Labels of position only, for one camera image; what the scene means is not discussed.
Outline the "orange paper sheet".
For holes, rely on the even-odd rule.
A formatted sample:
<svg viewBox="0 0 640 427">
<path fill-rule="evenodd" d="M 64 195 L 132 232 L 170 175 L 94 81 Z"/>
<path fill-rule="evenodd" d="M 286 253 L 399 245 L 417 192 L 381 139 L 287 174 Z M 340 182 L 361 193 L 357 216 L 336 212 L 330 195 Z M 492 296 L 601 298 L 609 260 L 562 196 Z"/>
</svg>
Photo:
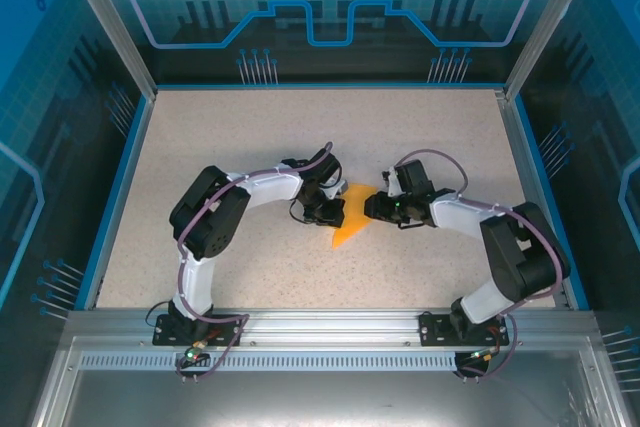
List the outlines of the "orange paper sheet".
<svg viewBox="0 0 640 427">
<path fill-rule="evenodd" d="M 346 241 L 364 229 L 372 221 L 365 215 L 365 202 L 373 196 L 377 189 L 364 184 L 351 184 L 343 195 L 345 200 L 342 226 L 336 228 L 332 238 L 332 248 L 338 249 Z"/>
</svg>

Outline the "sheet metal tray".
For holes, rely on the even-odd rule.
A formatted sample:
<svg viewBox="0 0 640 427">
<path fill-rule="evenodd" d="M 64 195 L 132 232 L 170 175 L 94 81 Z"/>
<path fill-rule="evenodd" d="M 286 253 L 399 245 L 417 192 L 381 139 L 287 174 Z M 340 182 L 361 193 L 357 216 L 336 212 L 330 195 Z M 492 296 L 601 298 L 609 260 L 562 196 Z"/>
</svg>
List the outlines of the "sheet metal tray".
<svg viewBox="0 0 640 427">
<path fill-rule="evenodd" d="M 637 427 L 606 356 L 504 351 L 487 366 L 454 354 L 454 372 L 82 371 L 54 360 L 28 427 Z M 235 352 L 427 350 L 237 350 Z"/>
</svg>

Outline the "blue printed grid panel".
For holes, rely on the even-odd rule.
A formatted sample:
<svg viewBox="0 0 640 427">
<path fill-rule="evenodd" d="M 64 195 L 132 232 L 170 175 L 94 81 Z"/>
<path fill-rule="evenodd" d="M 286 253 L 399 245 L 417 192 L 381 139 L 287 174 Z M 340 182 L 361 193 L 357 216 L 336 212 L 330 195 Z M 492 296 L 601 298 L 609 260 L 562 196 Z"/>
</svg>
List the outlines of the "blue printed grid panel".
<svg viewBox="0 0 640 427">
<path fill-rule="evenodd" d="M 571 0 L 520 90 L 568 248 L 640 427 L 640 0 Z"/>
<path fill-rule="evenodd" d="M 29 427 L 143 95 L 87 0 L 0 0 L 0 427 Z"/>
</svg>

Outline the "blue table edge trim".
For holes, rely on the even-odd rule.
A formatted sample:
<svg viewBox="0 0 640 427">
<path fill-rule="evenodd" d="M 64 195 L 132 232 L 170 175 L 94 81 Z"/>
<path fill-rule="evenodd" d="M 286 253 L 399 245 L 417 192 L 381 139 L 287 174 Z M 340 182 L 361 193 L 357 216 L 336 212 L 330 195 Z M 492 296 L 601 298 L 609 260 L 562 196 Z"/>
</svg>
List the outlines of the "blue table edge trim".
<svg viewBox="0 0 640 427">
<path fill-rule="evenodd" d="M 144 103 L 123 153 L 113 208 L 90 258 L 100 308 L 147 308 L 177 284 L 169 215 L 198 173 L 268 168 L 332 142 L 352 184 L 418 151 L 440 187 L 514 205 L 526 200 L 496 84 L 164 86 Z M 445 307 L 488 277 L 479 241 L 374 222 L 338 249 L 333 232 L 292 220 L 284 202 L 250 210 L 218 258 L 212 288 L 234 309 Z"/>
</svg>

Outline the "aluminium mounting rail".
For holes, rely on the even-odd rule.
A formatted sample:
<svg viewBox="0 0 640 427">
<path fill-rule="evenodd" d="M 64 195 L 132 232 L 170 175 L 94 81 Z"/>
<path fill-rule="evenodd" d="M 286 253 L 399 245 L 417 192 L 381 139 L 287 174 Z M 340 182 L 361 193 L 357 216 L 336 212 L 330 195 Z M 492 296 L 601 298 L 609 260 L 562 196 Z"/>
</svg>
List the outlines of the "aluminium mounting rail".
<svg viewBox="0 0 640 427">
<path fill-rule="evenodd" d="M 242 350 L 416 350 L 421 346 L 419 310 L 256 310 L 241 335 Z M 147 349 L 152 327 L 140 309 L 98 309 L 69 315 L 62 349 Z M 513 313 L 519 347 L 533 351 L 600 348 L 603 341 L 589 311 L 522 309 Z"/>
</svg>

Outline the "aluminium table side rail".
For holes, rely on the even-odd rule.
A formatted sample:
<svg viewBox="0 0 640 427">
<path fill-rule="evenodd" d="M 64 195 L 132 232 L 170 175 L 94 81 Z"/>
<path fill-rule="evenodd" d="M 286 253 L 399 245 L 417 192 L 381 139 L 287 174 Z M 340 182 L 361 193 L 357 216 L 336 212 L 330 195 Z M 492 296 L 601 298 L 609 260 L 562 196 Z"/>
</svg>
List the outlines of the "aluminium table side rail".
<svg viewBox="0 0 640 427">
<path fill-rule="evenodd" d="M 509 101 L 502 89 L 496 89 L 495 96 L 525 199 L 539 205 L 567 256 L 570 275 L 553 299 L 558 307 L 574 310 L 578 308 L 571 277 L 575 265 L 530 121 L 520 100 Z"/>
</svg>

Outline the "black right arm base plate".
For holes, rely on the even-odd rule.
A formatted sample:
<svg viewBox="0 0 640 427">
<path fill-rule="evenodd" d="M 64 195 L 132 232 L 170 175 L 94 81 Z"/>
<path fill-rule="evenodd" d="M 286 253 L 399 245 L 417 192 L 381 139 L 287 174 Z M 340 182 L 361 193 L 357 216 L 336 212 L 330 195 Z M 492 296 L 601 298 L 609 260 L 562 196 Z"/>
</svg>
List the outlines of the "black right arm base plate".
<svg viewBox="0 0 640 427">
<path fill-rule="evenodd" d="M 425 311 L 418 317 L 418 329 L 423 347 L 502 347 L 510 344 L 505 321 L 496 317 L 474 324 L 455 313 Z"/>
</svg>

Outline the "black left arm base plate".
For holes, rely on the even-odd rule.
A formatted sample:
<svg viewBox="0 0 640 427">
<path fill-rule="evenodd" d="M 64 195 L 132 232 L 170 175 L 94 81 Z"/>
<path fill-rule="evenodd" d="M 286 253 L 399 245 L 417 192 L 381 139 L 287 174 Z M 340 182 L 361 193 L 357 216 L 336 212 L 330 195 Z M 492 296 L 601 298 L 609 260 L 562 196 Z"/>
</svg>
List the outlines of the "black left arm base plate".
<svg viewBox="0 0 640 427">
<path fill-rule="evenodd" d="M 223 315 L 214 315 L 217 323 L 191 320 L 177 315 L 160 315 L 155 324 L 152 343 L 156 346 L 187 347 L 197 341 L 205 341 L 208 346 L 227 346 L 239 332 L 239 320 L 220 323 Z"/>
</svg>

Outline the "aluminium frame post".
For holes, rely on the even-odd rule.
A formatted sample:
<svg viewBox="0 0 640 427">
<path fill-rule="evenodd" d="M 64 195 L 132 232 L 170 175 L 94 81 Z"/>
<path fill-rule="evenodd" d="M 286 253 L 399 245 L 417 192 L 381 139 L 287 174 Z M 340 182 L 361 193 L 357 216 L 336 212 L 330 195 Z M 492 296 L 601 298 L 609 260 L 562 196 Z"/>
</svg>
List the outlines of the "aluminium frame post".
<svg viewBox="0 0 640 427">
<path fill-rule="evenodd" d="M 573 0 L 549 0 L 506 83 L 504 99 L 513 103 Z"/>
<path fill-rule="evenodd" d="M 136 86 L 148 101 L 156 100 L 157 86 L 112 0 L 86 0 L 115 47 Z"/>
</svg>

